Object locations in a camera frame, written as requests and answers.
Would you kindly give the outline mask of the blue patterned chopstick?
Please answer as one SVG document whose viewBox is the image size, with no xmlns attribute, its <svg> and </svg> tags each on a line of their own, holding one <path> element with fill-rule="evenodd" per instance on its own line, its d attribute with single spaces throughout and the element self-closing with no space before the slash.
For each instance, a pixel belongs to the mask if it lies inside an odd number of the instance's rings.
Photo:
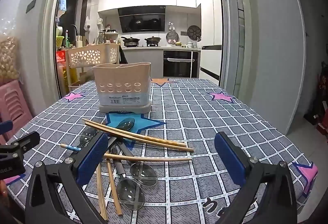
<svg viewBox="0 0 328 224">
<path fill-rule="evenodd" d="M 74 152 L 78 152 L 81 150 L 81 148 L 76 147 L 76 146 L 71 146 L 71 145 L 65 145 L 63 143 L 60 144 L 60 146 L 64 149 L 70 150 L 70 151 L 74 151 Z"/>
</svg>

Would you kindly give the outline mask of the dark translucent spoon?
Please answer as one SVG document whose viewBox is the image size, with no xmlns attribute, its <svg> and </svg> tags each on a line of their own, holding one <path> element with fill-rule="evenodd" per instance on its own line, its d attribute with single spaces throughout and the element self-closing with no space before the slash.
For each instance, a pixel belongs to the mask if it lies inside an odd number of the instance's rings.
<svg viewBox="0 0 328 224">
<path fill-rule="evenodd" d="M 122 204 L 132 210 L 140 210 L 145 203 L 145 195 L 141 186 L 135 181 L 126 177 L 123 164 L 120 160 L 114 159 L 115 168 L 120 180 L 117 184 L 117 196 Z"/>
<path fill-rule="evenodd" d="M 134 118 L 125 118 L 116 126 L 116 128 L 123 131 L 129 131 L 134 126 L 134 123 L 135 123 Z M 111 137 L 108 140 L 108 147 L 110 148 L 115 143 L 116 140 L 117 137 Z"/>
<path fill-rule="evenodd" d="M 141 161 L 129 160 L 131 163 L 130 173 L 132 177 L 143 186 L 155 186 L 158 176 L 155 170 L 148 164 Z"/>
</svg>

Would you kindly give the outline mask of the pink plastic stool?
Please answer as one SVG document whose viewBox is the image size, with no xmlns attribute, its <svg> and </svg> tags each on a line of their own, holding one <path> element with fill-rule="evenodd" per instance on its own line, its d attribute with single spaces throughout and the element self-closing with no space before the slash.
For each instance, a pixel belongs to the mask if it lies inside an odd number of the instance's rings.
<svg viewBox="0 0 328 224">
<path fill-rule="evenodd" d="M 13 129 L 1 135 L 1 144 L 4 144 L 32 120 L 32 115 L 17 80 L 1 86 L 0 95 L 1 122 L 13 122 Z"/>
</svg>

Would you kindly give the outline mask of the bag of round nuts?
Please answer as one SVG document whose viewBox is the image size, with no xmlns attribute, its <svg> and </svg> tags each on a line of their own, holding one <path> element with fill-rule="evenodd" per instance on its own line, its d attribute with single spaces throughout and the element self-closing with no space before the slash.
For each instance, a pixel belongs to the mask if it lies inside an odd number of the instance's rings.
<svg viewBox="0 0 328 224">
<path fill-rule="evenodd" d="M 1 34 L 1 85 L 19 78 L 17 50 L 18 40 L 13 36 Z"/>
</svg>

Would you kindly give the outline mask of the beige flower-cutout storage cart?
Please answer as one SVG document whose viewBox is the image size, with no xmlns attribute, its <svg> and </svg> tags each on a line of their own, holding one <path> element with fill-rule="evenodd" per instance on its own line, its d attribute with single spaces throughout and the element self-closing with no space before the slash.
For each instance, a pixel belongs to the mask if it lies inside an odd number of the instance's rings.
<svg viewBox="0 0 328 224">
<path fill-rule="evenodd" d="M 105 63 L 120 63 L 120 46 L 115 43 L 89 45 L 65 50 L 69 91 L 93 79 L 92 68 Z"/>
</svg>

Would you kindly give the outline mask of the blue checkered tablecloth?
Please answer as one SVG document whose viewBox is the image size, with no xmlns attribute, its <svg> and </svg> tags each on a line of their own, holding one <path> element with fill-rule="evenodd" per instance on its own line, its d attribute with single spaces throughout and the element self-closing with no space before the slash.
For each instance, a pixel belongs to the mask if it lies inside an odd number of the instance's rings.
<svg viewBox="0 0 328 224">
<path fill-rule="evenodd" d="M 251 157 L 263 163 L 285 161 L 293 180 L 297 209 L 306 204 L 317 169 L 298 148 L 253 109 L 213 83 L 199 79 L 175 79 L 150 91 L 151 110 L 134 117 L 133 131 L 142 135 L 180 141 L 193 152 L 182 152 L 129 142 L 128 149 L 140 157 L 189 157 L 188 162 L 159 162 L 154 186 L 145 186 L 145 204 L 139 211 L 123 209 L 118 216 L 113 203 L 107 166 L 101 165 L 103 193 L 110 223 L 215 223 L 238 192 L 220 160 L 215 135 L 224 132 Z M 41 112 L 16 134 L 36 131 L 40 144 L 24 156 L 25 175 L 9 185 L 8 192 L 20 205 L 26 202 L 33 165 L 59 163 L 70 155 L 63 145 L 78 145 L 86 119 L 117 126 L 125 114 L 98 110 L 94 82 L 60 99 Z"/>
</svg>

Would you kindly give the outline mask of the beige plastic utensil holder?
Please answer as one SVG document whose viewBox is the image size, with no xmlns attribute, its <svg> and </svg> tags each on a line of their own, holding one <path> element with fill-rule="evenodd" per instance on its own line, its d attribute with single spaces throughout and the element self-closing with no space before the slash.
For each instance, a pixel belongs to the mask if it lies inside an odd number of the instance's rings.
<svg viewBox="0 0 328 224">
<path fill-rule="evenodd" d="M 151 63 L 105 63 L 93 67 L 99 110 L 109 112 L 150 112 Z"/>
</svg>

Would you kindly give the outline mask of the black cloth on cart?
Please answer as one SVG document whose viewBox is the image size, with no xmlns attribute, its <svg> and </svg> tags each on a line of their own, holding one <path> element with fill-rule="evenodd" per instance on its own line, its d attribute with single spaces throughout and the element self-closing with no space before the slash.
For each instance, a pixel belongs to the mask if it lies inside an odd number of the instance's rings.
<svg viewBox="0 0 328 224">
<path fill-rule="evenodd" d="M 124 51 L 121 46 L 119 46 L 119 54 L 120 54 L 120 64 L 128 64 L 127 59 L 124 55 Z"/>
</svg>

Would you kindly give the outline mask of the black wok on stove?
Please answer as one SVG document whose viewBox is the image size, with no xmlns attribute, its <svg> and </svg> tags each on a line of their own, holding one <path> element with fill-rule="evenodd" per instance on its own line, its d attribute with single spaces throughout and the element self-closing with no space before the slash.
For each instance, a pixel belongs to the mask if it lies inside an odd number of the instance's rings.
<svg viewBox="0 0 328 224">
<path fill-rule="evenodd" d="M 126 38 L 126 37 L 121 37 L 121 39 L 123 40 L 123 44 L 125 47 L 138 47 L 140 39 L 138 38 Z"/>
</svg>

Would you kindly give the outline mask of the black built-in oven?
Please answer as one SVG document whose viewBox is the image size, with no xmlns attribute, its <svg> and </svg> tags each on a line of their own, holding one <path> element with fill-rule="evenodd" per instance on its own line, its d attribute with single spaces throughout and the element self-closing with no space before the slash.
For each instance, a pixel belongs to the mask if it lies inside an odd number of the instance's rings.
<svg viewBox="0 0 328 224">
<path fill-rule="evenodd" d="M 197 51 L 164 51 L 163 76 L 175 78 L 197 78 L 198 58 Z"/>
</svg>

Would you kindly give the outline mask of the black pot on stove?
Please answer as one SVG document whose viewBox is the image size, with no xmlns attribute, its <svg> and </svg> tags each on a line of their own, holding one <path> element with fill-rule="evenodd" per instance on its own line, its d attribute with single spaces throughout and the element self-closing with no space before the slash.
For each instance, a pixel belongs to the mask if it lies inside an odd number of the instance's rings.
<svg viewBox="0 0 328 224">
<path fill-rule="evenodd" d="M 146 46 L 147 47 L 158 47 L 160 40 L 161 40 L 160 37 L 154 37 L 154 36 L 145 38 Z"/>
</svg>

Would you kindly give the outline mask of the black range hood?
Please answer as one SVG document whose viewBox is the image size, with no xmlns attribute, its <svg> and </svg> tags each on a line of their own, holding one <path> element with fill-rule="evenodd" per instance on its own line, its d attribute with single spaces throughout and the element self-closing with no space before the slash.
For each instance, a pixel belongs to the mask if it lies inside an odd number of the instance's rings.
<svg viewBox="0 0 328 224">
<path fill-rule="evenodd" d="M 166 6 L 135 6 L 118 9 L 123 33 L 164 32 Z"/>
</svg>

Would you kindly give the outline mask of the round baking pan on wall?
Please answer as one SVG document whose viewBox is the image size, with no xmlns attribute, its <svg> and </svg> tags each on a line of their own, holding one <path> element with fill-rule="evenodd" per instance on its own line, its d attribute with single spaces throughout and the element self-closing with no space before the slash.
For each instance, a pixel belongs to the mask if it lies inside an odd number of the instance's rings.
<svg viewBox="0 0 328 224">
<path fill-rule="evenodd" d="M 192 25 L 187 29 L 187 36 L 190 40 L 201 41 L 201 29 L 196 25 Z"/>
</svg>

